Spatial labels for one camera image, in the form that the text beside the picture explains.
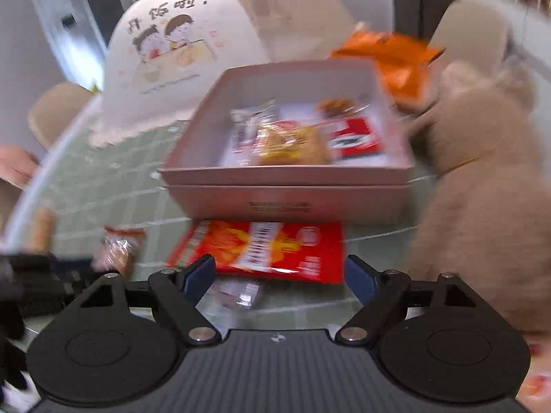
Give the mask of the white folding food cover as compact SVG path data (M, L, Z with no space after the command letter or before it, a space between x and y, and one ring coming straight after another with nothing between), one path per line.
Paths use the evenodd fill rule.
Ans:
M90 143L191 118L230 68L325 59L355 25L339 0L138 0L110 38Z

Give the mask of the orange packaged cake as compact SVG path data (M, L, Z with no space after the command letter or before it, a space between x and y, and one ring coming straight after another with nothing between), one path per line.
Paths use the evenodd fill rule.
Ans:
M327 98L316 105L319 112L319 124L326 124L336 119L354 117L362 114L370 104L367 101L353 98Z

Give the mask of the brown plush toy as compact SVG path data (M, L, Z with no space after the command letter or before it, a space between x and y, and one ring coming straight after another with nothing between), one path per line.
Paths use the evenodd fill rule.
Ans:
M438 182L417 227L409 274L462 278L517 330L550 330L550 183L530 121L527 68L485 76L468 63L442 72L443 93L406 125L424 139Z

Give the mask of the green grid table mat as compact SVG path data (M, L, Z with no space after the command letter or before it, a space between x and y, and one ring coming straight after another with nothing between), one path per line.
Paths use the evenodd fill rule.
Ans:
M37 209L54 213L51 250L60 257L92 255L105 226L142 229L143 251L134 277L145 280L164 267L190 232L193 220L174 202L160 177L165 153L185 124L178 121L115 146L92 147L92 125L70 130L48 154L41 174L24 192L10 218L6 249L29 244ZM326 329L331 334L360 309L343 285L264 282L251 307L226 307L209 290L198 308L220 331L231 328Z

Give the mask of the small red snack packet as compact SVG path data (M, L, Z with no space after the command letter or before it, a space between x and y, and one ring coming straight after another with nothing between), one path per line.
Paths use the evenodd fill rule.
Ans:
M326 126L328 146L336 159L355 159L382 151L381 140L368 117L345 117Z

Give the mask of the brown wafer snack packet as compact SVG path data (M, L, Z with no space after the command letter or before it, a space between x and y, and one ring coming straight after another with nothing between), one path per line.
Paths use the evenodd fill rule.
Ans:
M92 269L98 273L117 272L129 279L146 238L144 229L104 226L104 235L92 259Z

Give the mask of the silver red snack packet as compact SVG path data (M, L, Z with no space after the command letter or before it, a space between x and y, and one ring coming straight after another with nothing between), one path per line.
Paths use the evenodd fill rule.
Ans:
M278 121L279 108L276 100L271 99L260 105L232 109L230 117L233 123L232 152L239 165L247 165L261 126Z

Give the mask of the packaged bread bun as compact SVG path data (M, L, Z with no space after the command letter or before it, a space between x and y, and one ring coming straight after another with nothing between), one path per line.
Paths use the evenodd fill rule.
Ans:
M250 163L255 166L325 165L331 160L328 142L317 127L283 120L261 126Z

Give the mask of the beige chair right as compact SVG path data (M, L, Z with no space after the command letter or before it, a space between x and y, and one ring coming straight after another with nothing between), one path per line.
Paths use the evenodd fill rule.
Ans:
M443 50L449 63L466 62L492 75L501 67L511 34L510 22L496 9L456 0L436 26L429 46Z

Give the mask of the orange pouch bag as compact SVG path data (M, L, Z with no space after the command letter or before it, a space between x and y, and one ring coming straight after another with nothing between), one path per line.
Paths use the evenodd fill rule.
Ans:
M444 54L443 49L424 40L359 26L331 56L374 62L395 104L420 113L436 102Z

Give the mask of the pink plush toy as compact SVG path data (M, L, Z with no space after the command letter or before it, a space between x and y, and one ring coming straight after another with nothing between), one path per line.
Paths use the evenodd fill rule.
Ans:
M550 336L525 337L530 349L530 369L517 394L530 412L551 412L551 344Z

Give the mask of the pink cardboard box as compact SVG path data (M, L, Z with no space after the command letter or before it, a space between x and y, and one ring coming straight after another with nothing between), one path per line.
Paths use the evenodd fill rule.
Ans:
M224 72L160 173L196 219L390 224L413 168L376 66L329 59Z

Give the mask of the long biscuit roll pack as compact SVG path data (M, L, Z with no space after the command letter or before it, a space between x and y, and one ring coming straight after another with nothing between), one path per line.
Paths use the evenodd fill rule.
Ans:
M55 213L47 206L40 206L34 212L27 250L33 254L47 254L51 248L55 228Z

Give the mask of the red spicy strip bag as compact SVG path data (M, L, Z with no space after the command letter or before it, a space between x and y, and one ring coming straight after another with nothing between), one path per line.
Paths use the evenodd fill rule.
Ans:
M184 268L202 255L213 256L220 275L314 284L344 280L339 222L197 221L166 265Z

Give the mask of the white plastic wrapper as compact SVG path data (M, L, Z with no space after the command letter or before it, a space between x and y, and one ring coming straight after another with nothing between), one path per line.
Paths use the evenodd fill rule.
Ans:
M251 280L217 280L213 291L219 304L227 309L252 309L259 299L261 285Z

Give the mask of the beige chair left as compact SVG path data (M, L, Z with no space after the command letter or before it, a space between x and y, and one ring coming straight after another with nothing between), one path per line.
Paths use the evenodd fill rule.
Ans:
M68 81L44 92L27 116L37 142L49 150L92 96L88 89Z

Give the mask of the beige chair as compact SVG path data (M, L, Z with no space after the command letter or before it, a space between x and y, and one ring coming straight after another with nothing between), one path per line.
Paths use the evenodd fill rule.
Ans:
M49 150L92 96L88 89L68 81L44 92L27 116L37 142Z
M429 46L443 50L449 63L466 62L492 75L501 67L511 34L510 22L496 9L456 0L436 26Z

